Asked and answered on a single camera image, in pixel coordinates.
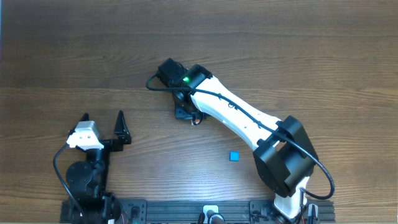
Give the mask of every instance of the black and white robotic arm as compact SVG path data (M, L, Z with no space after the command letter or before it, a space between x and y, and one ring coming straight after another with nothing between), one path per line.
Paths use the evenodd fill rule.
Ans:
M253 150L260 178L275 192L274 207L288 220L300 215L307 202L303 194L305 186L314 165L319 163L315 163L318 156L297 119L289 116L282 121L255 109L200 65L188 70L169 58L154 77L168 88L151 88L152 79L147 88L172 92L177 119L198 124L198 119L201 122L212 116L240 136ZM281 141L287 143L278 151L275 147ZM304 147L306 153L297 150L294 144Z

